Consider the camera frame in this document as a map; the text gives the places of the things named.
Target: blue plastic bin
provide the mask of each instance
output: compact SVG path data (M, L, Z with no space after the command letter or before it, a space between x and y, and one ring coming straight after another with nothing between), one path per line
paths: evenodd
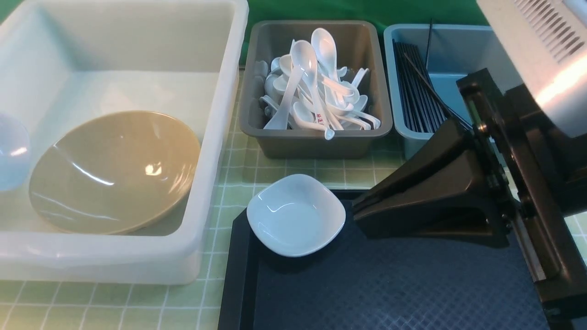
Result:
M414 132L406 127L402 111L393 40L411 43L426 55L428 24L398 24L385 29L383 39L387 57L389 90L396 130L403 136L404 154L411 158L431 138L431 133ZM456 81L469 73L487 68L502 92L522 83L518 72L489 26L434 25L430 41L428 72L440 98L471 122Z

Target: beige bowl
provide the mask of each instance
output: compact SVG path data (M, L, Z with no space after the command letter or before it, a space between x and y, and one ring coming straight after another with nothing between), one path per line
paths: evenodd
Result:
M68 233L123 234L190 191L200 142L183 122L145 111L87 122L49 148L29 185L35 211Z

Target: green grid mat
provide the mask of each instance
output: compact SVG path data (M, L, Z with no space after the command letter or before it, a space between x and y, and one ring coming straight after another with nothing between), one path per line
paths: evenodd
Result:
M195 282L166 286L0 281L0 329L215 330L232 221L256 193L295 173L316 177L329 188L369 189L405 162L395 133L378 140L362 160L271 160L255 139L240 131L236 111L230 127ZM587 257L587 215L566 220Z

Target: green backdrop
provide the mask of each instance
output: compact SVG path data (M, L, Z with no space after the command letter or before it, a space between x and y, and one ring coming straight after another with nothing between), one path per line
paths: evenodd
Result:
M3 21L21 0L0 0ZM267 19L361 19L373 23L379 32L397 23L485 25L487 21L475 0L249 0L251 27Z

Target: white plastic tub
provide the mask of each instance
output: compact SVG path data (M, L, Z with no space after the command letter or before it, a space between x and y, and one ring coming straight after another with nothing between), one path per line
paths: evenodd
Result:
M130 235L57 233L28 182L0 193L0 280L196 278L247 15L245 0L26 0L0 26L0 111L28 128L33 165L72 128L127 110L176 117L202 144L187 206Z

